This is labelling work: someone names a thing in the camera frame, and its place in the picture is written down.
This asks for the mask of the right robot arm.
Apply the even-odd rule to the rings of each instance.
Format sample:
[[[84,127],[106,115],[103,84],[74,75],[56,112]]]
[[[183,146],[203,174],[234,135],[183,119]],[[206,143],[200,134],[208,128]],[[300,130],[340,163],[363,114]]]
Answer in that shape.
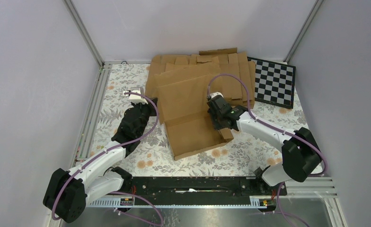
[[[268,195],[281,182],[304,182],[323,162],[310,130],[291,130],[254,116],[244,106],[232,107],[220,93],[207,97],[208,113],[216,130],[232,129],[248,133],[279,150],[282,161],[259,171],[256,182],[259,193]]]

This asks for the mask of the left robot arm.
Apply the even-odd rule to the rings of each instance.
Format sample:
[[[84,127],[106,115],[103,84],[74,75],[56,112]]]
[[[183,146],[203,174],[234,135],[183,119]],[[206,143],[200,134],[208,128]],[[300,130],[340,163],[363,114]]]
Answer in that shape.
[[[158,98],[142,95],[131,99],[111,141],[97,154],[69,170],[55,170],[51,176],[43,205],[52,212],[52,220],[75,221],[87,205],[111,192],[127,194],[132,182],[125,171],[107,174],[106,170],[129,156],[141,140],[151,132],[145,131],[149,118],[159,117]]]

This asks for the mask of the brown cardboard box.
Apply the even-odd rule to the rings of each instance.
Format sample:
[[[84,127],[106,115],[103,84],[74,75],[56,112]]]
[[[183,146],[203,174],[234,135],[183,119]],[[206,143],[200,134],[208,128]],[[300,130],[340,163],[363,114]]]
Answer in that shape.
[[[215,130],[208,113],[207,91],[220,92],[219,65],[206,63],[156,75],[160,122],[165,125],[174,160],[226,145],[231,130]]]

